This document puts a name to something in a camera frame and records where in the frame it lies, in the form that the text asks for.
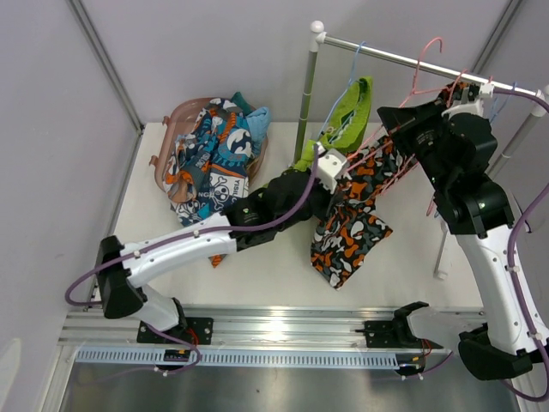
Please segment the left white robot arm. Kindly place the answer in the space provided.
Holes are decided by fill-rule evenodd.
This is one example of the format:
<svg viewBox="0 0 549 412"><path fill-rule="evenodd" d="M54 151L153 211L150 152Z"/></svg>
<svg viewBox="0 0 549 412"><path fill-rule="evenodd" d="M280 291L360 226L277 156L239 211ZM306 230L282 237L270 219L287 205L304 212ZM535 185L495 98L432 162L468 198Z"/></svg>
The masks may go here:
<svg viewBox="0 0 549 412"><path fill-rule="evenodd" d="M103 239L96 278L105 318L135 317L165 342L179 342L188 326L183 307L150 287L153 279L201 258L268 243L298 222L324 217L333 195L310 172L290 171L174 233L127 244L116 236Z"/></svg>

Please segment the light blue shorts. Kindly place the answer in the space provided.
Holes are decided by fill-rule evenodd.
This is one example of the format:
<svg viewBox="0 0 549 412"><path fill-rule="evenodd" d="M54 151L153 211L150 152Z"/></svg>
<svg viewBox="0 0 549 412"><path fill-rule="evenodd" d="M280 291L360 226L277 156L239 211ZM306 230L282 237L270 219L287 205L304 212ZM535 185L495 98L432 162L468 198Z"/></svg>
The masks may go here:
<svg viewBox="0 0 549 412"><path fill-rule="evenodd" d="M267 137L271 123L270 110L266 106L259 107L246 116L246 121L252 141L252 157L256 158L260 155L263 142Z"/></svg>

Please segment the metal clothes rack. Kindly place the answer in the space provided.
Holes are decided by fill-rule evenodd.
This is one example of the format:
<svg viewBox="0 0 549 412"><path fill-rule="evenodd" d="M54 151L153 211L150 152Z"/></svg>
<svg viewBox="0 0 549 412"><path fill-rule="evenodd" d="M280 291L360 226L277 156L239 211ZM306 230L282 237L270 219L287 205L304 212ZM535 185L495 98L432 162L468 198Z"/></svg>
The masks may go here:
<svg viewBox="0 0 549 412"><path fill-rule="evenodd" d="M301 107L299 113L297 136L295 141L295 149L293 154L293 160L298 161L302 157L302 152L305 146L305 132L308 123L308 115L311 103L312 85L314 81L314 75L317 63L317 54L321 45L330 45L340 49L354 52L359 44L333 37L324 30L324 25L321 21L313 21L310 26L310 44L309 44L309 56L307 60L307 68L305 71L305 85L302 93ZM413 83L417 82L420 71L430 73L433 75L441 76L450 79L452 82L459 75L460 71L444 68L439 65L426 63L424 61L426 49L423 49L416 59L407 58L393 52L383 51L371 46L363 46L359 51L359 54L363 54L369 57L377 58L383 61L387 61L394 64L399 64L414 69ZM519 130L511 138L510 142L505 147L500 156L491 164L488 169L488 174L491 177L496 177L498 173L503 169L511 156L515 153L517 148L522 144L526 136L532 127L548 113L548 92L538 90L536 92L515 88L511 85L501 82L495 82L490 78L484 78L475 74L466 73L462 76L461 82L470 82L475 84L492 83L494 86L493 95L505 94L514 97L523 97L533 101L534 106L530 111L527 118L523 121ZM441 92L447 94L446 88L434 88L434 93Z"/></svg>

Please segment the orange grey camouflage shorts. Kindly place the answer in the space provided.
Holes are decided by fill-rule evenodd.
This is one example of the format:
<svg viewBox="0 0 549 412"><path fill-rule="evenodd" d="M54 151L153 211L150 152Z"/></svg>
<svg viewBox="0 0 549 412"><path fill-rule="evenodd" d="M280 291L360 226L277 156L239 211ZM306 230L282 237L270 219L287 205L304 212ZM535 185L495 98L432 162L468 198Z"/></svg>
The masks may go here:
<svg viewBox="0 0 549 412"><path fill-rule="evenodd" d="M402 154L388 136L365 138L371 113L370 76L352 82L330 113L319 142L347 165L336 180L335 199L319 219L311 243L311 266L338 290L366 255L392 229L374 215L376 199L417 161Z"/></svg>

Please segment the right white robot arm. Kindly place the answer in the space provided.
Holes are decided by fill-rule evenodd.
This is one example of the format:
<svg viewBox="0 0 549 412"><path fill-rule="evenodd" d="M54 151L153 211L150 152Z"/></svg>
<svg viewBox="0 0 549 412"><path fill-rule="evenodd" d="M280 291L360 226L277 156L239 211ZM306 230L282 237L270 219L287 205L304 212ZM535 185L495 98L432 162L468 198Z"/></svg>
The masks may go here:
<svg viewBox="0 0 549 412"><path fill-rule="evenodd" d="M504 189L486 169L498 142L479 114L451 114L441 100L382 106L377 114L397 150L414 157L434 189L437 211L473 271L486 321L478 326L414 302L395 311L393 339L426 339L451 350L478 380L513 379L548 360L540 319L516 249L517 225Z"/></svg>

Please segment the pink translucent plastic basin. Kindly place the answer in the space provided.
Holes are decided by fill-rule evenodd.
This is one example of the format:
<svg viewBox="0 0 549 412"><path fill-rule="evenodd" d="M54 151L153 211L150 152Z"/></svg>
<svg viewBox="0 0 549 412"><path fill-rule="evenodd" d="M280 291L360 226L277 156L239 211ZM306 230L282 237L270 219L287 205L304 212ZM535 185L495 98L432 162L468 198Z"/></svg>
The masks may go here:
<svg viewBox="0 0 549 412"><path fill-rule="evenodd" d="M197 98L187 100L177 106L170 116L165 116L162 124L166 126L164 139L158 155L153 155L149 165L154 167L154 182L162 190L164 188L164 174L172 151L175 149L175 141L179 135L190 133L200 111L213 100L214 97Z"/></svg>

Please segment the lime green shorts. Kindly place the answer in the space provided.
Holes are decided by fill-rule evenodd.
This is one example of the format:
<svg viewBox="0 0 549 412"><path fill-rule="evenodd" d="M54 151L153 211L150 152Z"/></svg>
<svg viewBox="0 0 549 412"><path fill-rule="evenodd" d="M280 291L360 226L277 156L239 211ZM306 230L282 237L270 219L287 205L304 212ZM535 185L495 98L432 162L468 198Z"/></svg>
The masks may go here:
<svg viewBox="0 0 549 412"><path fill-rule="evenodd" d="M346 156L349 165L359 160L365 128L371 113L373 78L354 81L329 115L328 123L317 139L325 150L335 149Z"/></svg>

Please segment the light blue hanger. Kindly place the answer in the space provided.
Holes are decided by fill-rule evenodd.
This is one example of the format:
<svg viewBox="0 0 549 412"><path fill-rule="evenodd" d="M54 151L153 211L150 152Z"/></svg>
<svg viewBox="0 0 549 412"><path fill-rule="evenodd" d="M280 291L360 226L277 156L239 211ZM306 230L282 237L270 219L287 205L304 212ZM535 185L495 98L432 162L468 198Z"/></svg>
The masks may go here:
<svg viewBox="0 0 549 412"><path fill-rule="evenodd" d="M500 113L504 110L506 107L508 101L510 99L510 96L508 95L501 104L499 104L499 98L496 97L495 100L492 103L491 112L489 116L489 122L492 124L496 118L500 115Z"/></svg>
<svg viewBox="0 0 549 412"><path fill-rule="evenodd" d="M341 99L345 96L345 94L347 93L347 91L349 90L349 88L352 86L353 82L355 81L355 73L356 73L356 64L357 64L357 59L358 59L358 55L359 55L359 51L361 50L361 48L363 46L366 46L367 45L367 42L366 41L361 41L359 43L359 45L357 46L356 50L354 51L354 54L353 54L353 61L352 61L352 64L351 64L351 69L350 69L350 72L349 72L349 77L348 77L348 81L347 81L347 85L345 87L345 89L343 90L343 92L341 93L341 95L336 99L335 103L331 106L330 110L329 110L329 114L327 115L327 117L325 118L324 122L323 122L323 125L322 127L320 128L320 131L318 132L317 134L317 140L319 141L320 138L326 133L327 129L328 129L328 126L329 126L329 121L332 117L332 115L334 114L335 112L335 108L339 105Z"/></svg>

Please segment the orange blue patterned shorts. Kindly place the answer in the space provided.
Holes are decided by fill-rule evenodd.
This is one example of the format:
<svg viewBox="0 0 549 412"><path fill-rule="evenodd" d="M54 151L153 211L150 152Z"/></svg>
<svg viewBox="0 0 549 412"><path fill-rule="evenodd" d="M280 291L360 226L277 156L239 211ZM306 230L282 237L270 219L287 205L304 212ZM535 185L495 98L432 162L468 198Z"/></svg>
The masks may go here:
<svg viewBox="0 0 549 412"><path fill-rule="evenodd" d="M190 133L179 135L167 163L164 188L184 227L221 212L248 195L252 141L240 109L214 98Z"/></svg>

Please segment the teal green shorts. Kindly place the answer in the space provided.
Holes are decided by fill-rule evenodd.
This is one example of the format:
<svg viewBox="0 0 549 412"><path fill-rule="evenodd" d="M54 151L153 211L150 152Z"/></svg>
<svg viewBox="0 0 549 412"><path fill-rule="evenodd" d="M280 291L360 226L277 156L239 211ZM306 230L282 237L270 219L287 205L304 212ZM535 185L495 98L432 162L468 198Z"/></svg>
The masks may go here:
<svg viewBox="0 0 549 412"><path fill-rule="evenodd" d="M240 92L236 92L230 98L230 101L240 109L244 117L249 116L256 110L256 108L251 105Z"/></svg>

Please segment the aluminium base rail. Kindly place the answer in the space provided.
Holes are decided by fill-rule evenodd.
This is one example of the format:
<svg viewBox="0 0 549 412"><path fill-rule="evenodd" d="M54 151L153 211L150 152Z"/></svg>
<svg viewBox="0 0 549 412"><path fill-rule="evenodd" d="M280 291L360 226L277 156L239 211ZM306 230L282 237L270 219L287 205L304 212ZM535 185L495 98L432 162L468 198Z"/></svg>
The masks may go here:
<svg viewBox="0 0 549 412"><path fill-rule="evenodd" d="M212 318L210 348L328 350L357 348L365 321L389 320L393 307L187 306L188 317ZM74 310L64 320L60 345L137 345L137 318L106 319L100 309Z"/></svg>

